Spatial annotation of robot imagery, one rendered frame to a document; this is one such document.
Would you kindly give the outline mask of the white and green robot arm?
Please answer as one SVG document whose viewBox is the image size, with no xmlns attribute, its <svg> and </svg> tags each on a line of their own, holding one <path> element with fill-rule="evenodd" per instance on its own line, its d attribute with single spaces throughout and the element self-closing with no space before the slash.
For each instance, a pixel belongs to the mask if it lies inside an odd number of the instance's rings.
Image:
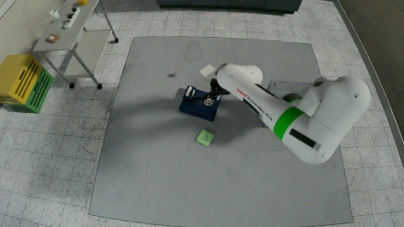
<svg viewBox="0 0 404 227">
<path fill-rule="evenodd" d="M 260 86 L 262 80 L 255 65 L 225 64 L 209 87 L 215 91 L 221 86 L 240 99 L 297 157 L 311 165 L 330 159 L 370 105 L 367 85 L 354 76 L 319 77 L 303 98 L 295 93 L 280 98 Z"/>
</svg>

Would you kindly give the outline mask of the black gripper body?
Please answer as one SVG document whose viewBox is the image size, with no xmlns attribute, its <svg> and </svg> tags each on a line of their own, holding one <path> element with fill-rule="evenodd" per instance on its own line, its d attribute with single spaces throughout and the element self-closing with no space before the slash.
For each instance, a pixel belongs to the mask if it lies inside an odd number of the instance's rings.
<svg viewBox="0 0 404 227">
<path fill-rule="evenodd" d="M 223 87 L 221 87 L 221 86 L 219 86 L 219 89 L 220 89 L 220 91 L 218 91 L 217 92 L 217 94 L 220 96 L 220 95 L 229 95 L 230 93 L 226 90 L 226 89 L 224 89 Z"/>
</svg>

